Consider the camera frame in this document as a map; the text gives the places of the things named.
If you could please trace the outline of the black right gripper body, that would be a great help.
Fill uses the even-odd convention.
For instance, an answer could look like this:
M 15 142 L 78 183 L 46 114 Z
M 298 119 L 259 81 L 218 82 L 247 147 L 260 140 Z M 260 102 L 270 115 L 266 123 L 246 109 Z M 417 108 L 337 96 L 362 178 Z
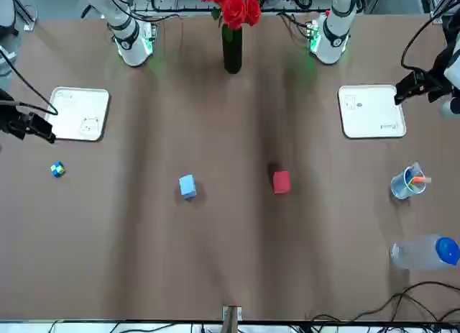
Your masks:
M 1 131 L 12 134 L 18 139 L 24 139 L 26 134 L 34 134 L 31 130 L 32 112 L 28 114 L 17 110 L 15 104 L 4 103 L 14 99 L 4 90 L 1 90 Z

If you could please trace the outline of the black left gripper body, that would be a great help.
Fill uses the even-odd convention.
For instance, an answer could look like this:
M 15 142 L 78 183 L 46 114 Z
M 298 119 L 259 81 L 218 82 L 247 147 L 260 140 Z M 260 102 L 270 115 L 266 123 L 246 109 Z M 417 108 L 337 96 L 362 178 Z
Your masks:
M 428 101 L 433 103 L 443 96 L 447 96 L 454 91 L 453 84 L 445 77 L 444 71 L 447 69 L 450 58 L 437 58 L 433 67 L 429 71 L 420 71 L 418 79 L 423 87 L 422 93 L 426 93 Z

